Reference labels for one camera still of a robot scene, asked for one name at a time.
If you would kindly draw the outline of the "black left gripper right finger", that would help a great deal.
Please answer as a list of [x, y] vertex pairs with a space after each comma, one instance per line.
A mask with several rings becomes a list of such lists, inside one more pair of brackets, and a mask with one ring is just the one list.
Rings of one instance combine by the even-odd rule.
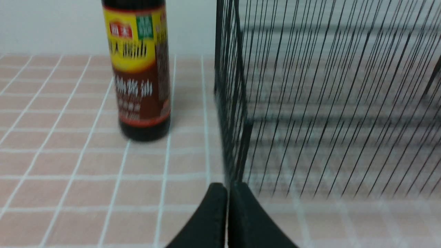
[[230, 185], [228, 207], [229, 248], [296, 248], [265, 212], [249, 186]]

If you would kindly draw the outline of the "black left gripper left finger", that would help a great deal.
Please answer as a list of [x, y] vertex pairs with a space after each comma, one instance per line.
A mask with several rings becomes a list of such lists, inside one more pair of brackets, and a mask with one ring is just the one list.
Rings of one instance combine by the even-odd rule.
[[227, 189], [211, 183], [205, 196], [167, 248], [223, 248], [227, 212]]

